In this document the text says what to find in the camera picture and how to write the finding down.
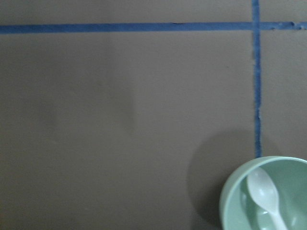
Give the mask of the white plastic spoon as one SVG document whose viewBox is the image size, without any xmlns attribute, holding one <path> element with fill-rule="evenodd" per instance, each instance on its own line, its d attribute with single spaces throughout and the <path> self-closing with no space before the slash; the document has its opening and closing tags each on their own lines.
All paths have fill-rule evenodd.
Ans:
<svg viewBox="0 0 307 230">
<path fill-rule="evenodd" d="M 271 217 L 276 230 L 287 230 L 280 213 L 280 198 L 275 183 L 261 167 L 247 175 L 247 187 L 252 200 Z"/>
</svg>

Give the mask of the green bowl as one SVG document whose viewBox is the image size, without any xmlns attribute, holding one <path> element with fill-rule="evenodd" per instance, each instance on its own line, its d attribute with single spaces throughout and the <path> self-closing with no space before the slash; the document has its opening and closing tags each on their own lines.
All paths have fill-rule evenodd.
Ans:
<svg viewBox="0 0 307 230">
<path fill-rule="evenodd" d="M 262 168 L 274 182 L 279 194 L 279 211 L 289 230 L 307 228 L 306 160 L 268 156 L 239 166 L 226 180 L 219 202 L 224 230 L 275 230 L 269 212 L 254 202 L 248 189 L 248 175 Z"/>
</svg>

